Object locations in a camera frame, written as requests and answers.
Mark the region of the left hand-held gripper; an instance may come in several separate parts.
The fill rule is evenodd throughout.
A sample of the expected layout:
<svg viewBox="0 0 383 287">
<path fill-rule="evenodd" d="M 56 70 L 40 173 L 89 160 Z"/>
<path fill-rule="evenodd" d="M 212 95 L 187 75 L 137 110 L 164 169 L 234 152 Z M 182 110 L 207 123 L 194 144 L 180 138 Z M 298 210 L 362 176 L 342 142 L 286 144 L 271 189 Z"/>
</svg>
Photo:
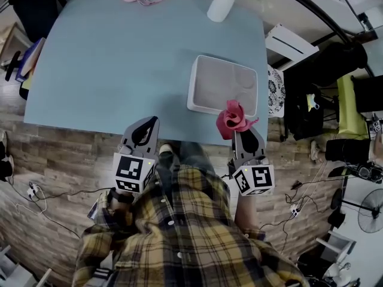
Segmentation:
<svg viewBox="0 0 383 287">
<path fill-rule="evenodd" d="M 154 175 L 160 121 L 150 116 L 131 124 L 124 132 L 118 152 L 113 158 L 113 178 L 118 190 L 142 194 Z M 144 149 L 143 154 L 134 149 Z"/>
</svg>

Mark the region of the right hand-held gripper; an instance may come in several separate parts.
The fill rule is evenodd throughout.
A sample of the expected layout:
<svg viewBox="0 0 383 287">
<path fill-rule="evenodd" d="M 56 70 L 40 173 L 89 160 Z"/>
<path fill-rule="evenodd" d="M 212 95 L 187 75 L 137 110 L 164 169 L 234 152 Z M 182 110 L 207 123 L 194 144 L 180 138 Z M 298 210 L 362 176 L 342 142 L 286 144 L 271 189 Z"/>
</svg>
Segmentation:
<svg viewBox="0 0 383 287">
<path fill-rule="evenodd" d="M 265 142 L 255 128 L 249 129 L 248 152 L 251 159 L 245 160 L 247 132 L 234 132 L 233 152 L 235 160 L 228 162 L 229 178 L 238 186 L 241 196 L 270 194 L 275 188 L 273 165 L 265 155 Z"/>
</svg>

